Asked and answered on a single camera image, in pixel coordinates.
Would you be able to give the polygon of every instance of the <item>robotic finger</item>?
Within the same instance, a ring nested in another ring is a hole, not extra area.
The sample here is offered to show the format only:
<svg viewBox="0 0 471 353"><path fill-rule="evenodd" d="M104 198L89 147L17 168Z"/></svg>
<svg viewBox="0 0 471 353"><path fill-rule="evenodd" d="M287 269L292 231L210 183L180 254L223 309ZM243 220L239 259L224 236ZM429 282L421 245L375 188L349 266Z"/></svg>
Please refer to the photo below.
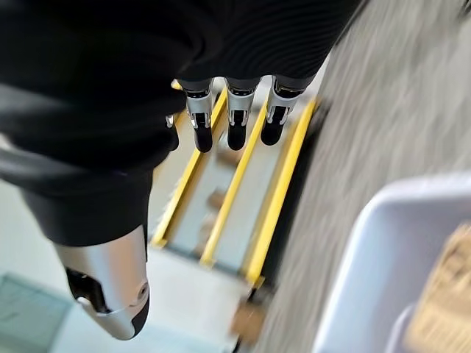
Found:
<svg viewBox="0 0 471 353"><path fill-rule="evenodd" d="M259 82L260 78L226 78L227 117L229 119L227 144L233 150L238 151L245 144L247 121L249 119L255 90Z"/></svg>
<svg viewBox="0 0 471 353"><path fill-rule="evenodd" d="M261 132L261 140L267 146L275 145L279 141L288 115L313 79L314 76L305 79L273 76L266 106L266 120Z"/></svg>
<svg viewBox="0 0 471 353"><path fill-rule="evenodd" d="M196 82L178 80L186 94L188 115L194 128L194 142L198 150L204 153L209 152L213 146L213 137L211 135L212 81L212 79Z"/></svg>

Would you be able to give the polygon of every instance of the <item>black sleeve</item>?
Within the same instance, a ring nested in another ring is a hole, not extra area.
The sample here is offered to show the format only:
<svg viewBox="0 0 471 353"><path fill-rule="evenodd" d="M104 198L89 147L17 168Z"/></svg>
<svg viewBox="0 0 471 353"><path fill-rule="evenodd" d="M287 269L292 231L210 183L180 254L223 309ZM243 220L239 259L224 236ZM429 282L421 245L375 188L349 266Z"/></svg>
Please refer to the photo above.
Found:
<svg viewBox="0 0 471 353"><path fill-rule="evenodd" d="M0 177L45 235L88 245L145 224L181 111L177 72L218 50L205 1L0 1Z"/></svg>

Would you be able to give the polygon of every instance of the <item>black fabric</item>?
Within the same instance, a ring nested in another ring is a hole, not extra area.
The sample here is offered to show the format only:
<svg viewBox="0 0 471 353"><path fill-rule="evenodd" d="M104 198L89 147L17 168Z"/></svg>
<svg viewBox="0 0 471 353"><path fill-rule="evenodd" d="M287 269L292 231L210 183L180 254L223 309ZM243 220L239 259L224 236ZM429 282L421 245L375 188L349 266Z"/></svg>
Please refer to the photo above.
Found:
<svg viewBox="0 0 471 353"><path fill-rule="evenodd" d="M224 50L181 78L251 79L316 74L361 0L255 0L239 8L223 34Z"/></svg>
<svg viewBox="0 0 471 353"><path fill-rule="evenodd" d="M173 78L312 76L357 3L0 0L0 177L53 241L122 236L175 146Z"/></svg>

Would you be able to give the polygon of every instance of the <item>silver metal joint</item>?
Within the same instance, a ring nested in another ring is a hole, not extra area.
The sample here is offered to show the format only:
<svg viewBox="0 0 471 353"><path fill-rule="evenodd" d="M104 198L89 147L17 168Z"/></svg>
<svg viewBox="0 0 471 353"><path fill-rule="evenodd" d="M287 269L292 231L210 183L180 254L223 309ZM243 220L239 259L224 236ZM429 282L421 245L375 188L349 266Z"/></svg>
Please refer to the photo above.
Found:
<svg viewBox="0 0 471 353"><path fill-rule="evenodd" d="M167 127L169 129L174 126L174 116L173 115L167 115L165 117L165 121L166 121Z"/></svg>
<svg viewBox="0 0 471 353"><path fill-rule="evenodd" d="M207 92L201 92L201 95L187 93L186 107L193 128L198 129L198 121L200 121L198 117L201 116L201 114L204 114L205 127L211 127L211 113L213 111L211 86Z"/></svg>
<svg viewBox="0 0 471 353"><path fill-rule="evenodd" d="M283 125L288 118L288 115L294 109L298 98L304 90L292 91L290 97L286 98L277 93L275 87L277 86L275 78L273 79L272 88L268 96L268 103L266 105L266 122L271 124L273 122L273 116L275 108L278 107L278 111L284 110L283 117L280 120L280 125Z"/></svg>
<svg viewBox="0 0 471 353"><path fill-rule="evenodd" d="M54 247L84 311L119 340L136 336L149 310L143 226L107 243Z"/></svg>
<svg viewBox="0 0 471 353"><path fill-rule="evenodd" d="M249 120L250 109L252 108L253 97L256 87L247 91L246 94L234 94L228 82L227 84L227 117L231 126L236 125L236 112L242 112L242 126L246 126Z"/></svg>

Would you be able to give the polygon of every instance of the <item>gray surface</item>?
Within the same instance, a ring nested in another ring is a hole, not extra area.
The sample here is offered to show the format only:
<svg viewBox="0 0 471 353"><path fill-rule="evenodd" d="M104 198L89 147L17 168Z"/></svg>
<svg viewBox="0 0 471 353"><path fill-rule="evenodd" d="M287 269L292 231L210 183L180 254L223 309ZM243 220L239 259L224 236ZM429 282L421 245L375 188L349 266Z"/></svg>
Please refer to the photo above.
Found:
<svg viewBox="0 0 471 353"><path fill-rule="evenodd" d="M307 353L354 220L399 178L471 168L471 21L459 0L371 0L333 53L333 107L257 352Z"/></svg>

